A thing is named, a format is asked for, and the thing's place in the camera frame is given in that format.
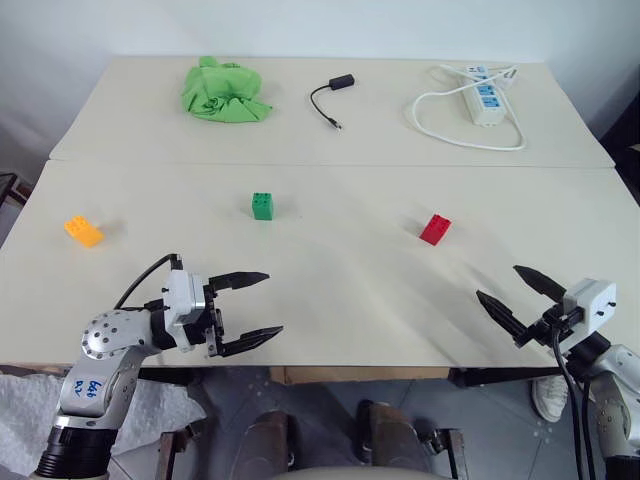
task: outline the green cloth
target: green cloth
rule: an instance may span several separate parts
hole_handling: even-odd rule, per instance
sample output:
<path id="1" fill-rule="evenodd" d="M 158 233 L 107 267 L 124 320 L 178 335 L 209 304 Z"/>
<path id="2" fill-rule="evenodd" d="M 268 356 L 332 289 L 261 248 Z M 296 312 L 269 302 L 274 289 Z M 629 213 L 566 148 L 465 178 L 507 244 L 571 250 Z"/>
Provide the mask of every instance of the green cloth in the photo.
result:
<path id="1" fill-rule="evenodd" d="M 271 111 L 253 100 L 260 91 L 260 75 L 237 63 L 219 64 L 200 57 L 200 66 L 189 70 L 182 92 L 182 107 L 192 115 L 216 122 L 260 122 Z"/>

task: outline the cable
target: cable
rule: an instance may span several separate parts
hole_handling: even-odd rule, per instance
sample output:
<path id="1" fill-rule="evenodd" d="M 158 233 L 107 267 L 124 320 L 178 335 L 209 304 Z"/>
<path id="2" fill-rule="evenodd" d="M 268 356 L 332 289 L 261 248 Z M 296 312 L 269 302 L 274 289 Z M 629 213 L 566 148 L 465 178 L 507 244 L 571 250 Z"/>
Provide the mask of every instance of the cable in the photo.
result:
<path id="1" fill-rule="evenodd" d="M 589 390 L 591 379 L 584 381 L 582 389 L 582 433 L 584 434 L 584 447 L 587 452 L 587 467 L 589 467 L 590 480 L 596 480 L 596 467 L 593 461 L 593 449 L 591 447 L 591 435 L 589 434 Z"/>
<path id="2" fill-rule="evenodd" d="M 318 93 L 320 90 L 324 90 L 325 88 L 331 88 L 331 85 L 327 84 L 327 85 L 323 85 L 322 87 L 316 88 L 313 92 L 309 94 L 309 100 L 311 100 L 311 104 L 315 107 L 315 109 L 318 110 L 318 113 L 327 119 L 327 122 L 329 122 L 335 128 L 340 130 L 342 128 L 342 125 L 340 125 L 335 119 L 327 116 L 322 110 L 320 110 L 320 107 L 316 104 L 315 100 L 313 99 L 313 96 L 316 93 Z"/>
<path id="3" fill-rule="evenodd" d="M 582 471 L 582 442 L 580 440 L 580 414 L 578 413 L 578 401 L 576 400 L 576 392 L 574 391 L 573 383 L 571 382 L 571 375 L 567 370 L 567 366 L 564 364 L 562 353 L 560 353 L 560 330 L 558 328 L 553 328 L 551 340 L 553 354 L 556 357 L 556 362 L 558 362 L 558 366 L 562 371 L 562 376 L 567 382 L 567 388 L 569 390 L 571 415 L 573 417 L 573 447 L 575 449 L 576 468 L 578 470 L 578 480 L 584 480 L 584 473 Z"/>
<path id="4" fill-rule="evenodd" d="M 447 143 L 451 143 L 452 145 L 458 145 L 460 147 L 470 147 L 470 148 L 479 148 L 481 150 L 492 150 L 492 151 L 497 151 L 497 152 L 515 152 L 517 150 L 522 150 L 526 144 L 526 138 L 524 136 L 524 132 L 522 131 L 522 127 L 520 126 L 520 122 L 518 121 L 518 117 L 516 116 L 513 108 L 511 107 L 511 103 L 509 103 L 509 100 L 507 99 L 507 96 L 504 94 L 502 88 L 500 88 L 498 85 L 495 85 L 496 88 L 496 92 L 498 92 L 498 94 L 500 95 L 500 98 L 502 99 L 502 101 L 504 102 L 504 106 L 507 109 L 507 112 L 509 113 L 509 115 L 511 116 L 511 120 L 513 122 L 513 125 L 516 127 L 516 130 L 518 131 L 518 135 L 520 136 L 520 143 L 514 147 L 494 147 L 492 145 L 481 145 L 481 144 L 477 144 L 477 143 L 470 143 L 470 142 L 463 142 L 461 140 L 456 140 L 453 138 L 449 138 L 449 137 L 445 137 L 444 135 L 440 135 L 439 133 L 436 133 L 432 130 L 428 130 L 426 128 L 424 128 L 422 126 L 422 124 L 420 123 L 420 121 L 418 120 L 418 115 L 417 115 L 417 110 L 418 110 L 418 105 L 420 104 L 420 102 L 422 100 L 424 100 L 427 97 L 444 97 L 447 95 L 453 95 L 454 93 L 459 93 L 462 92 L 463 90 L 466 90 L 468 88 L 473 88 L 477 85 L 483 84 L 483 83 L 487 83 L 490 82 L 492 80 L 495 80 L 499 77 L 504 76 L 505 74 L 509 73 L 509 72 L 514 72 L 517 68 L 517 65 L 513 65 L 509 68 L 507 68 L 506 70 L 501 70 L 500 72 L 496 73 L 495 75 L 491 75 L 490 77 L 484 79 L 484 80 L 478 80 L 476 77 L 469 75 L 466 72 L 462 72 L 460 70 L 457 70 L 453 67 L 451 67 L 450 65 L 440 65 L 440 68 L 454 73 L 456 75 L 460 75 L 463 77 L 468 77 L 474 80 L 473 83 L 470 83 L 468 85 L 463 85 L 461 87 L 458 88 L 454 88 L 453 90 L 447 90 L 444 92 L 425 92 L 422 95 L 419 95 L 414 101 L 413 104 L 411 105 L 411 117 L 413 120 L 413 124 L 415 125 L 415 127 L 422 133 L 424 133 L 425 135 L 428 135 L 430 137 L 433 138 L 437 138 L 438 140 L 442 140 L 443 142 L 447 142 Z"/>
<path id="5" fill-rule="evenodd" d="M 116 306 L 113 307 L 113 309 L 118 310 L 119 308 L 121 308 L 122 305 L 124 305 L 124 302 L 127 301 L 127 298 L 129 298 L 129 295 L 131 295 L 131 293 L 138 287 L 138 285 L 140 285 L 145 278 L 151 275 L 151 273 L 157 270 L 158 267 L 162 266 L 163 263 L 166 263 L 168 261 L 171 261 L 172 268 L 178 265 L 179 268 L 182 268 L 178 255 L 176 255 L 175 253 L 169 253 L 165 255 L 156 263 L 147 268 L 144 272 L 142 272 L 142 274 L 138 278 L 136 278 L 131 285 L 129 285 L 129 288 L 127 288 L 127 290 L 122 294 L 122 297 L 120 297 L 120 300 L 118 300 L 118 303 L 116 303 Z"/>

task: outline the white wall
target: white wall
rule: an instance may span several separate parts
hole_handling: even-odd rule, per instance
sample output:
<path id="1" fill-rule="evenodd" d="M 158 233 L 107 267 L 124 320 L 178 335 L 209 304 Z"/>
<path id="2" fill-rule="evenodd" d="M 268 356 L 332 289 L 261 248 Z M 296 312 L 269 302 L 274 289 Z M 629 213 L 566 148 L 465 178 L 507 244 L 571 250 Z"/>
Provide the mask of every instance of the white wall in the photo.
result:
<path id="1" fill-rule="evenodd" d="M 0 0 L 0 168 L 35 179 L 114 54 L 546 61 L 599 136 L 638 90 L 639 20 L 639 0 Z"/>

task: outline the green lego brick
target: green lego brick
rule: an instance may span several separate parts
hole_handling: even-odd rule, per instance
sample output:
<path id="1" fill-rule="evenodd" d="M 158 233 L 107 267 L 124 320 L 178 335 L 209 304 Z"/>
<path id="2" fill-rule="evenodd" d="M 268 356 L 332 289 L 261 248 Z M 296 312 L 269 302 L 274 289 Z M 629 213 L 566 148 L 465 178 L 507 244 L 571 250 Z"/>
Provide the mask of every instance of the green lego brick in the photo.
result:
<path id="1" fill-rule="evenodd" d="M 254 193 L 251 206 L 256 220 L 273 220 L 273 200 L 270 193 Z"/>

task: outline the black cable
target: black cable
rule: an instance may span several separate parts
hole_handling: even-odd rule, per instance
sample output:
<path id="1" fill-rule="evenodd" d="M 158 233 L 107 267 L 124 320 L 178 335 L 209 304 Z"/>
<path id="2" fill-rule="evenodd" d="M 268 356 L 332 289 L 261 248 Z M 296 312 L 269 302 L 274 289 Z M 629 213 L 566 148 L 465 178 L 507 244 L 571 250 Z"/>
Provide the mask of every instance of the black cable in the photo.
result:
<path id="1" fill-rule="evenodd" d="M 113 307 L 114 310 L 121 308 L 122 305 L 124 305 L 124 302 L 127 301 L 127 298 L 129 298 L 129 295 L 131 295 L 131 293 L 138 287 L 138 285 L 140 285 L 145 278 L 151 275 L 154 270 L 157 270 L 158 267 L 162 266 L 163 263 L 166 263 L 169 260 L 171 260 L 172 264 L 174 262 L 177 262 L 177 255 L 175 253 L 169 253 L 158 260 L 156 263 L 151 265 L 149 268 L 147 268 L 144 272 L 142 272 L 142 274 L 138 278 L 136 278 L 133 283 L 129 285 L 129 288 L 127 288 L 127 290 L 122 294 L 122 297 L 120 297 L 120 300 L 118 300 L 116 306 Z"/>
<path id="2" fill-rule="evenodd" d="M 327 116 L 321 109 L 320 107 L 316 104 L 315 100 L 313 99 L 313 96 L 318 93 L 320 90 L 324 90 L 325 88 L 331 88 L 331 85 L 327 84 L 327 85 L 323 85 L 322 87 L 318 87 L 316 88 L 313 92 L 311 92 L 309 94 L 309 100 L 311 100 L 311 104 L 315 107 L 315 109 L 318 111 L 318 113 L 320 115 L 322 115 L 327 122 L 329 122 L 331 125 L 333 125 L 335 128 L 337 129 L 341 129 L 342 125 L 340 125 L 335 119 Z"/>
<path id="3" fill-rule="evenodd" d="M 567 366 L 564 364 L 562 354 L 560 353 L 560 330 L 554 328 L 551 334 L 553 354 L 556 357 L 556 362 L 562 371 L 562 376 L 567 382 L 567 388 L 569 389 L 569 398 L 571 401 L 571 415 L 573 417 L 573 447 L 575 449 L 576 456 L 576 468 L 578 470 L 578 480 L 584 480 L 584 473 L 582 471 L 582 441 L 580 440 L 580 414 L 578 413 L 578 401 L 576 399 L 576 392 L 573 389 L 571 382 L 571 375 L 567 370 Z"/>
<path id="4" fill-rule="evenodd" d="M 589 478 L 596 480 L 596 466 L 593 461 L 593 448 L 591 447 L 591 435 L 589 435 L 589 390 L 591 389 L 591 379 L 584 381 L 582 388 L 582 433 L 584 435 L 584 448 L 587 451 L 587 466 L 589 467 Z"/>

